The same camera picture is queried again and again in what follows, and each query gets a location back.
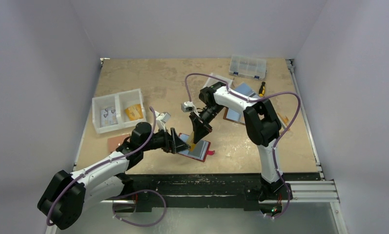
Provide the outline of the gold VIP card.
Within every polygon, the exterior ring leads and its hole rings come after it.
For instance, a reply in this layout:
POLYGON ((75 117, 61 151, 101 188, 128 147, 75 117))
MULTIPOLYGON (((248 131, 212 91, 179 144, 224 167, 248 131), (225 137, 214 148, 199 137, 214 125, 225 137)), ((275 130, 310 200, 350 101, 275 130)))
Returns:
POLYGON ((196 147, 196 143, 194 143, 194 132, 192 132, 187 138, 187 144, 190 146, 189 151, 193 151, 196 147))

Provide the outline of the red card holder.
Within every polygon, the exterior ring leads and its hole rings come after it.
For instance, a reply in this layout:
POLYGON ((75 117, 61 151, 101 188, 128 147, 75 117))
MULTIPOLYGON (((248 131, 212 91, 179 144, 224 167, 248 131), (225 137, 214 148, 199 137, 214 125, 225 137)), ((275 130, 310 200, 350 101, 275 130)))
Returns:
POLYGON ((178 154, 186 156, 188 158, 204 162, 207 156, 215 154, 214 150, 210 150, 211 142, 200 140, 193 150, 184 150, 178 152, 178 154))

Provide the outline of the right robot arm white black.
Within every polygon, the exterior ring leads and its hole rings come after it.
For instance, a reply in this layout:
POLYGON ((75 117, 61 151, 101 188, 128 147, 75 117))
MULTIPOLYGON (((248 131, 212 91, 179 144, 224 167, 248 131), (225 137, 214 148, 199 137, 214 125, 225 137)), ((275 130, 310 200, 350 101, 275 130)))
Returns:
POLYGON ((198 143, 212 132, 211 121, 223 109, 232 109, 244 117, 247 136, 259 152, 261 163, 261 188, 259 200, 292 199, 291 187, 280 169, 277 144, 281 136, 281 122, 270 100, 259 100, 232 91, 223 82, 200 90, 199 99, 205 104, 200 111, 192 101, 182 104, 182 111, 189 113, 193 133, 191 143, 198 143))

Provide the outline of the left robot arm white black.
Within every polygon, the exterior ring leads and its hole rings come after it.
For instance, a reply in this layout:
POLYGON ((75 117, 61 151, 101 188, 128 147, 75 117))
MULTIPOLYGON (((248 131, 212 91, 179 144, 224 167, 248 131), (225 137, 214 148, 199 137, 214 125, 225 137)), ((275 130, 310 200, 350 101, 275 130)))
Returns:
POLYGON ((46 224, 62 230, 69 228, 78 220, 84 205, 90 204, 90 198, 96 195, 102 195, 103 199, 131 197, 133 186, 122 178, 143 159, 145 151, 162 149, 176 154, 190 149, 174 128, 170 132, 155 132, 154 128, 148 122, 138 123, 131 135, 106 158, 79 171, 61 170, 54 174, 37 204, 46 215, 46 224))

